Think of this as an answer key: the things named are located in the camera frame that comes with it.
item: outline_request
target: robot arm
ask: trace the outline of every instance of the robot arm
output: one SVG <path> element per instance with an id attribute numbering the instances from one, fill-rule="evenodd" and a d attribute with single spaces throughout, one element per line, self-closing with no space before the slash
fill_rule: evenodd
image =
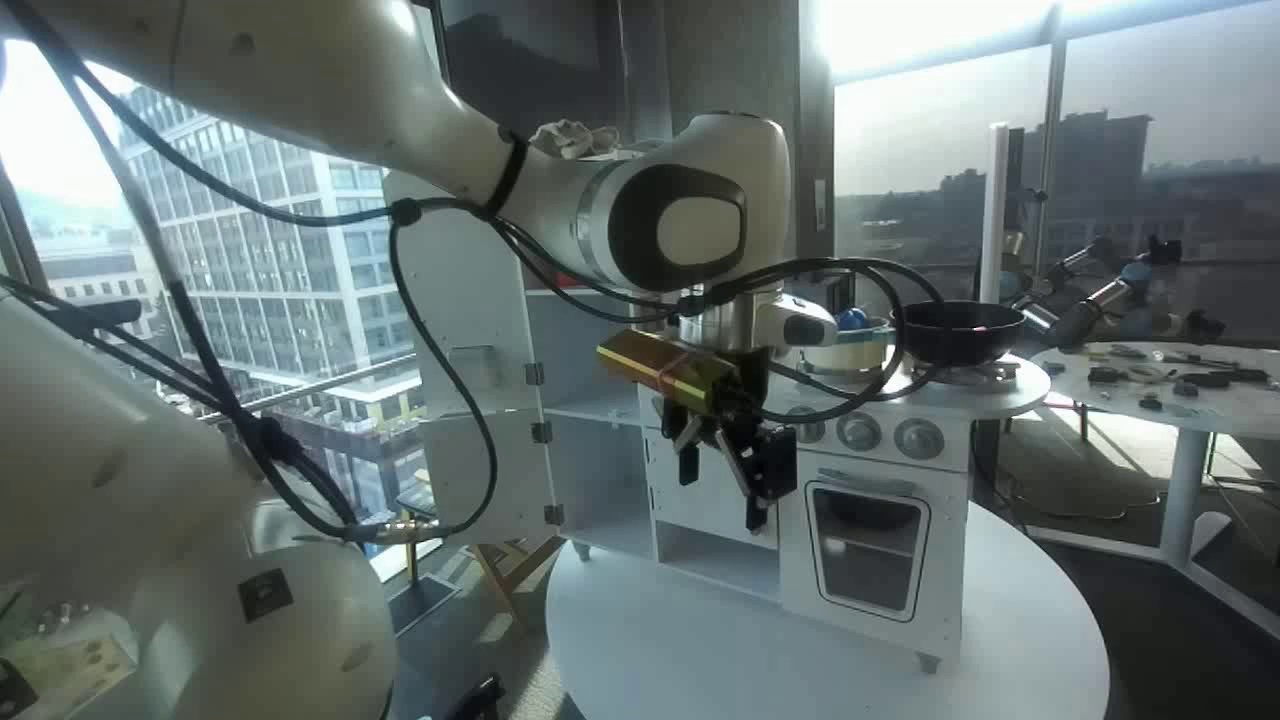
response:
<path id="1" fill-rule="evenodd" d="M 39 11 L 92 58 L 490 203 L 609 283 L 694 289 L 773 264 L 788 241 L 793 168 L 775 125 L 705 115 L 648 157 L 551 158 L 449 93 L 433 32 L 406 0 L 53 0 Z"/>

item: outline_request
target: gray floor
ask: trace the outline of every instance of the gray floor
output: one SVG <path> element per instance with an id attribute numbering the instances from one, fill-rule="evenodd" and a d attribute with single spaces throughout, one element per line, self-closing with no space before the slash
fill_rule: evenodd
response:
<path id="1" fill-rule="evenodd" d="M 1083 526 L 1116 541 L 1162 541 L 1162 490 L 1171 430 L 1094 416 L 1088 443 L 1074 413 L 1018 418 L 1001 449 L 996 511 L 1011 523 Z M 1280 600 L 1280 477 L 1271 443 L 1218 443 L 1218 477 L 1248 480 L 1210 487 L 1204 509 L 1245 515 L 1200 559 L 1262 600 Z M 1143 559 L 1047 547 L 1088 596 L 1112 651 L 1116 720 L 1276 720 L 1280 645 L 1252 631 L 1200 587 Z M 470 551 L 441 551 L 430 569 L 452 596 L 402 631 L 395 720 L 449 715 L 490 673 L 507 686 L 513 720 L 577 720 L 545 646 L 545 572 L 522 587 L 522 611 L 482 578 Z"/>

